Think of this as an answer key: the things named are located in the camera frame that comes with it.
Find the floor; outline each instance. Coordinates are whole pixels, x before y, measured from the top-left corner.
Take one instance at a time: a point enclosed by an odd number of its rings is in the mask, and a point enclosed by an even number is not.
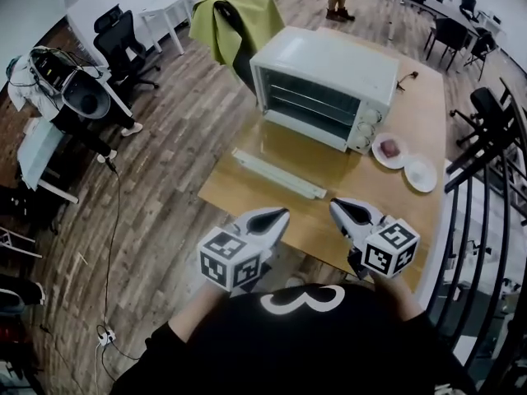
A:
[[[338,24],[324,19],[326,0],[276,0],[288,25],[317,29],[326,26],[394,47],[422,60],[431,16],[405,6],[394,40],[387,39],[386,23],[390,0],[347,0],[357,16],[354,23]],[[229,220],[215,207],[197,198],[197,192],[218,157],[254,107],[255,98],[231,75],[214,63],[207,48],[180,33],[185,55],[176,56],[173,44],[162,43],[154,74],[161,83],[157,91],[138,92],[133,112],[144,130],[122,139],[115,128],[102,136],[118,149],[115,161],[120,174],[121,210],[112,250],[108,320],[117,334],[117,345],[131,356],[144,350],[143,341],[185,304],[200,284],[194,268],[194,246],[214,225]],[[443,47],[437,44],[428,64],[437,68]],[[499,76],[505,75],[527,89],[525,75],[505,55],[489,59],[483,79],[479,70],[468,67],[461,73],[450,69],[445,78],[447,110],[471,111],[469,94],[478,86],[501,92]],[[459,149],[455,139],[466,127],[445,113],[448,122],[447,157]],[[118,182],[103,166],[91,162],[82,180],[71,189],[79,196],[60,216],[58,236],[40,236],[43,259],[36,263],[34,279],[43,284],[48,303],[36,309],[34,323],[43,323],[54,340],[41,332],[35,344],[49,393],[78,393],[70,373],[85,394],[96,393],[94,355],[96,325],[102,323],[104,283],[110,235],[117,214]],[[307,281],[332,282],[342,275],[331,267],[305,258],[287,247],[278,250],[280,267],[275,267],[259,288],[283,286],[292,274]],[[105,353],[113,376],[133,362],[113,347]],[[98,363],[99,388],[107,393],[111,381]]]

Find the black pants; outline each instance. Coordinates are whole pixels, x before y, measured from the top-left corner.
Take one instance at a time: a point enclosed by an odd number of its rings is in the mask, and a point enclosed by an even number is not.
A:
[[[32,281],[0,274],[0,288],[19,295],[24,304],[40,303],[40,288]],[[18,299],[0,292],[0,313],[17,313]]]
[[[132,128],[135,124],[133,118],[126,115],[123,110],[113,108],[107,114],[110,119],[124,128]],[[85,124],[81,122],[77,113],[64,106],[59,112],[57,117],[51,120],[57,128],[63,132],[73,135],[79,139],[87,148],[92,151],[101,154],[102,156],[108,156],[110,154],[111,148],[106,145],[99,137],[88,130]]]

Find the power strip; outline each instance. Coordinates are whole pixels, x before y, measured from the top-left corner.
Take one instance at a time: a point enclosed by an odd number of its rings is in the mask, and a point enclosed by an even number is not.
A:
[[[115,341],[115,332],[111,329],[106,329],[106,332],[99,335],[99,343],[101,346],[107,346]]]

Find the white table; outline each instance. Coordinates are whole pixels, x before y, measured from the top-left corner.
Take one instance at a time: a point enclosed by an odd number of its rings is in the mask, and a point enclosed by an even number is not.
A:
[[[189,5],[189,0],[156,0],[150,6],[145,7],[144,9],[142,9],[141,12],[138,13],[139,17],[142,20],[142,23],[147,28],[148,34],[150,35],[152,43],[154,44],[154,47],[156,48],[158,53],[161,52],[161,46],[157,42],[157,39],[154,37],[147,21],[148,17],[156,15],[161,15],[163,17],[163,19],[165,20],[166,27],[168,29],[168,33],[170,34],[170,37],[172,38],[175,47],[178,49],[180,54],[184,53],[183,47],[181,46],[180,40],[178,39],[178,35],[175,34],[174,25],[172,25],[172,21],[168,16],[168,11],[179,4],[183,4],[184,11],[187,15],[187,19],[190,24],[190,20],[192,18],[192,7]]]
[[[108,68],[100,66],[97,69],[102,73],[102,77],[98,78],[97,81],[108,91],[114,102],[127,115],[132,117],[130,109],[108,84],[108,80],[111,78],[111,73]],[[84,70],[93,77],[98,76],[95,67],[84,67]],[[79,200],[77,197],[64,192],[60,188],[56,188],[41,178],[64,134],[42,117],[33,118],[25,132],[26,136],[16,153],[24,183],[26,183],[28,188],[32,188],[33,190],[36,190],[40,186],[69,202],[78,203]]]

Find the black railing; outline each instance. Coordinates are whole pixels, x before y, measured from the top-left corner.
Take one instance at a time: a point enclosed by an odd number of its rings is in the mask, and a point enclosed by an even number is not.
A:
[[[508,330],[506,331],[505,341],[499,350],[499,354],[493,360],[488,354],[490,352],[488,346],[489,332],[492,328],[492,322],[497,317],[497,309],[501,298],[502,282],[505,277],[505,270],[507,260],[509,258],[509,239],[511,230],[511,208],[515,208],[523,217],[525,217],[525,210],[515,204],[511,200],[511,193],[518,195],[520,199],[527,202],[527,195],[524,194],[521,188],[510,183],[510,173],[514,170],[522,179],[527,180],[525,172],[516,164],[507,158],[506,149],[510,146],[517,146],[523,154],[524,160],[527,162],[527,118],[524,109],[520,106],[520,100],[515,92],[502,80],[505,86],[505,92],[500,98],[501,108],[500,113],[492,113],[496,115],[498,122],[492,123],[492,127],[483,127],[475,134],[478,135],[478,140],[472,144],[466,152],[454,161],[448,168],[447,173],[452,174],[452,178],[445,186],[446,193],[453,193],[452,212],[450,215],[450,225],[447,240],[445,242],[445,253],[441,262],[440,271],[434,290],[431,295],[430,302],[427,306],[427,312],[431,316],[432,321],[436,318],[436,328],[440,334],[446,339],[447,343],[452,349],[456,346],[459,338],[464,334],[464,330],[468,326],[469,319],[476,318],[471,322],[472,334],[476,336],[475,343],[469,353],[464,367],[471,374],[476,376],[479,392],[482,394],[495,393],[513,393],[515,391],[516,382],[519,377],[527,376],[527,369],[518,366],[521,357],[524,354],[524,339],[527,335],[527,265],[525,265],[524,277],[520,294],[518,296],[517,304],[514,311],[514,317],[509,322]],[[507,112],[511,114],[510,117],[504,115]],[[494,160],[499,160],[501,171],[492,165]],[[483,171],[483,177],[479,177],[480,171]],[[482,275],[483,264],[487,253],[487,237],[489,234],[489,215],[490,215],[490,200],[491,200],[491,185],[489,176],[494,175],[501,185],[500,194],[503,201],[503,224],[501,234],[501,251],[496,270],[496,280],[494,281],[490,299],[486,305],[486,311],[481,312],[481,300],[476,303],[478,286]],[[465,253],[469,242],[469,230],[471,222],[471,213],[473,210],[473,177],[480,179],[483,182],[484,199],[483,199],[483,218],[480,242],[478,247],[478,255],[475,268],[473,269],[472,283],[470,284],[468,292],[464,293],[464,304],[457,313],[454,311],[456,294],[459,293],[459,278],[465,261]],[[456,212],[458,211],[459,187],[466,182],[466,207],[465,217],[463,223],[463,231],[461,240],[459,242],[459,255],[457,265],[455,266],[454,274],[450,282],[450,287],[444,299],[443,305],[439,306],[437,300],[441,293],[441,288],[444,286],[444,273],[446,265],[452,257],[454,251],[454,234]],[[527,257],[527,253],[515,253],[523,258]],[[476,333],[473,332],[474,326],[478,327]],[[483,371],[478,370],[474,372],[475,359],[486,358],[490,363],[490,367]]]

